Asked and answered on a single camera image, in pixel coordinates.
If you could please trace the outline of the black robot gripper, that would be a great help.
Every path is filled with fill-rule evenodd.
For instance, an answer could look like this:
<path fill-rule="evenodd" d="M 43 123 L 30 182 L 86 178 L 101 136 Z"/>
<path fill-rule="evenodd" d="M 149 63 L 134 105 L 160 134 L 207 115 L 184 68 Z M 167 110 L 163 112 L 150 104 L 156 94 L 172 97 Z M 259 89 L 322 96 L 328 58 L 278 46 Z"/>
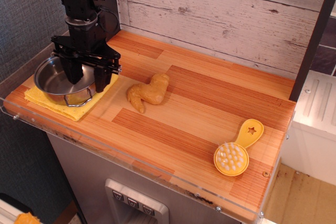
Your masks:
<path fill-rule="evenodd" d="M 106 33 L 98 24 L 91 28 L 69 26 L 68 36 L 53 36 L 51 41 L 71 84 L 83 77 L 82 65 L 94 68 L 96 93 L 110 84 L 112 73 L 121 72 L 121 55 L 107 45 Z"/>

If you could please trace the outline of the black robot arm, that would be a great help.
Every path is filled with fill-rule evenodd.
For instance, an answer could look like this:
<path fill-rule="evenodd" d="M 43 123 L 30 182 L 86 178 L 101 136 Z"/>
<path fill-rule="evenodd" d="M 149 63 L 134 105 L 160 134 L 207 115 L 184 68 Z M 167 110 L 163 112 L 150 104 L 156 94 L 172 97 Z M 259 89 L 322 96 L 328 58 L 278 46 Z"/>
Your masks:
<path fill-rule="evenodd" d="M 93 67 L 96 92 L 119 74 L 121 55 L 108 46 L 120 31 L 117 0 L 61 0 L 69 36 L 53 36 L 54 53 L 72 84 L 83 77 L 82 65 Z"/>

